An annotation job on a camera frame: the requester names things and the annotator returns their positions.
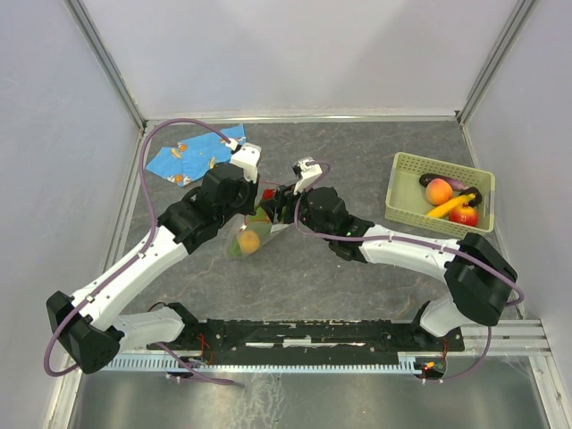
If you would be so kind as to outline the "red strawberry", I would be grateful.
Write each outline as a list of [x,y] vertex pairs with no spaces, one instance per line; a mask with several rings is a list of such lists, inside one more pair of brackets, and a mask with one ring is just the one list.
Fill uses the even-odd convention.
[[265,189],[263,191],[261,199],[263,201],[272,200],[276,194],[276,189]]

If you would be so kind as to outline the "green leaf vegetable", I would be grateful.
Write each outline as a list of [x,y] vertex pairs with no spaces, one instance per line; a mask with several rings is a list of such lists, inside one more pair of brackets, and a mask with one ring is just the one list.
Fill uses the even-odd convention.
[[226,255],[231,258],[248,257],[278,235],[266,211],[259,207],[254,214],[239,215],[231,224],[226,243]]

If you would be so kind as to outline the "clear zip top bag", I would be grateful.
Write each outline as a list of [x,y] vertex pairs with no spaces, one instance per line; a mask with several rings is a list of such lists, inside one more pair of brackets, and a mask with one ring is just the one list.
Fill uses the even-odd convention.
[[233,218],[224,251],[229,258],[244,258],[256,253],[290,227],[289,224],[275,221],[263,208],[263,204],[269,203],[275,196],[280,184],[262,181],[261,185],[254,214],[237,214]]

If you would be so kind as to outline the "small orange mango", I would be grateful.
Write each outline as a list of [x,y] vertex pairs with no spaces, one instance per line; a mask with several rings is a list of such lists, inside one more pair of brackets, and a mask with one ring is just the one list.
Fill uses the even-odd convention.
[[237,236],[237,242],[242,255],[251,255],[261,246],[259,235],[251,230],[241,231]]

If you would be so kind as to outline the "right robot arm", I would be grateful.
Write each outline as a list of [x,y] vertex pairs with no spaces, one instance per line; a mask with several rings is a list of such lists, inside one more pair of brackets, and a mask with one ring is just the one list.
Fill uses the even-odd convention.
[[273,224],[292,224],[327,242],[338,257],[365,264],[395,265],[428,275],[447,293],[421,310],[410,339],[431,349],[451,330],[469,323],[493,327],[514,291],[517,273],[482,235],[439,240],[398,233],[349,213],[333,188],[297,193],[291,186],[264,191],[261,207]]

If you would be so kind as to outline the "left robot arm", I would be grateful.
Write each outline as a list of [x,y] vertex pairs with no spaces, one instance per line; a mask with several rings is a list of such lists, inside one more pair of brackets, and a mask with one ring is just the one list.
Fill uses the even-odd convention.
[[48,298],[53,332],[48,344],[60,343],[85,374],[99,371],[125,350],[158,342],[180,349],[192,346],[198,328],[180,304],[136,315],[122,311],[161,273],[214,238],[234,215],[252,214],[258,183],[253,164],[216,164],[110,270],[71,296],[57,291]]

